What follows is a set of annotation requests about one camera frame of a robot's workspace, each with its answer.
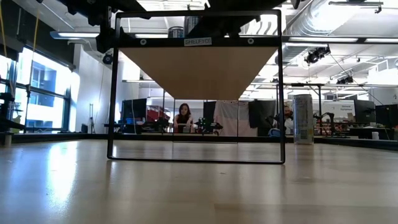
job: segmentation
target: exposed duct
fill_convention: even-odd
[[[293,22],[287,24],[285,35],[330,35],[342,26],[355,13],[355,8],[329,6],[331,0],[313,0],[300,11]],[[308,47],[286,46],[283,49],[283,63],[290,63],[293,58],[306,51]]]

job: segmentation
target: label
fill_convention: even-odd
[[[186,47],[204,46],[204,45],[211,45],[211,37],[184,40],[184,46]]]

